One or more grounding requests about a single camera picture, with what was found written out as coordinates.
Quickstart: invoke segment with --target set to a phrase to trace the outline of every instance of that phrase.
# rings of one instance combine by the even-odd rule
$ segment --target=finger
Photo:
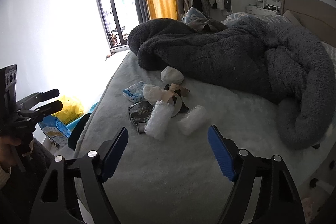
[[[3,136],[0,137],[4,144],[19,146],[21,144],[21,140],[19,138],[13,138],[11,136]]]

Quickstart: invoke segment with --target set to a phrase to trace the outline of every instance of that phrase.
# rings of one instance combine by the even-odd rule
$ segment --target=pillow
[[[336,77],[336,48],[334,48],[333,46],[325,43],[324,41],[321,41],[323,47],[325,48],[327,54],[329,55],[331,61],[333,62],[334,65],[334,71],[335,71],[335,77]],[[330,127],[328,128],[325,136],[328,137],[333,133],[333,129],[336,128],[336,111],[334,114],[334,118],[331,122]]]
[[[188,11],[187,14],[182,18],[182,22],[186,25],[188,25],[190,22],[196,19],[203,19],[203,18],[210,18],[203,12],[197,10],[194,7],[191,7]]]
[[[246,17],[256,17],[266,23],[291,23],[290,20],[284,16],[280,15],[267,15],[267,16],[259,16],[259,15],[251,15],[245,12],[238,12],[234,13],[232,15],[227,16],[226,20],[222,21],[222,23],[228,27],[232,27],[233,25],[236,24],[237,21],[246,18]]]
[[[290,10],[287,10],[284,14],[284,17],[288,18],[289,21],[294,25],[294,26],[302,26],[301,23],[296,19],[296,17],[290,12]]]

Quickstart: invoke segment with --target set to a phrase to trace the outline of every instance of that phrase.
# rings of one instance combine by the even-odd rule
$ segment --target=gray fleece blanket
[[[278,104],[277,129],[289,148],[318,143],[332,120],[333,64],[304,27],[248,17],[222,32],[199,34],[182,22],[155,19],[134,28],[128,45],[146,70],[171,66],[187,77]]]

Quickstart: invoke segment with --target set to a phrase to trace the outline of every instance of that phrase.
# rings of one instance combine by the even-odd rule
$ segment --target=human hand
[[[10,136],[0,137],[0,166],[3,170],[8,170],[9,167],[16,165],[11,145],[18,146],[20,144],[21,140],[19,138],[12,138]]]

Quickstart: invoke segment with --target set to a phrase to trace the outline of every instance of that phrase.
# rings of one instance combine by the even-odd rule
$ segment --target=bubble wrap
[[[143,86],[143,97],[148,101],[152,106],[156,104],[157,101],[161,100],[162,94],[166,92],[164,89],[155,86],[146,84]]]
[[[189,136],[208,120],[209,116],[207,110],[198,105],[178,121],[177,126],[183,135]]]
[[[164,140],[173,111],[173,105],[164,101],[157,101],[152,115],[144,128],[145,133],[157,140]]]

